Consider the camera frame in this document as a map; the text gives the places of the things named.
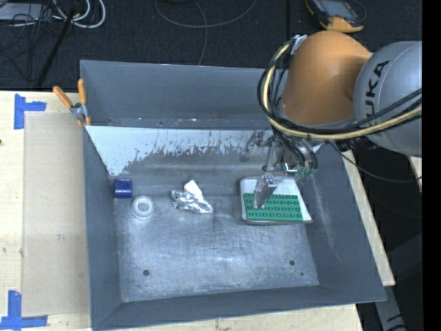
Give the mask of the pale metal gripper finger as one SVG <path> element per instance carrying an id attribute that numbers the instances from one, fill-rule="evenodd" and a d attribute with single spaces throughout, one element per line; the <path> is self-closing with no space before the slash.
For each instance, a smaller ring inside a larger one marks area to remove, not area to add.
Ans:
<path id="1" fill-rule="evenodd" d="M 271 175 L 263 174 L 261 177 L 258 178 L 254 189 L 254 201 L 253 201 L 254 208 L 260 209 L 264 206 L 264 204 L 261 203 L 261 190 L 263 189 L 263 186 L 266 183 L 271 183 L 271 182 L 272 182 Z"/>
<path id="2" fill-rule="evenodd" d="M 277 187 L 278 187 L 277 182 L 266 183 L 263 186 L 263 189 L 261 190 L 261 203 L 262 204 L 264 204 L 264 202 L 271 197 L 271 195 L 274 193 L 274 191 L 277 189 Z"/>

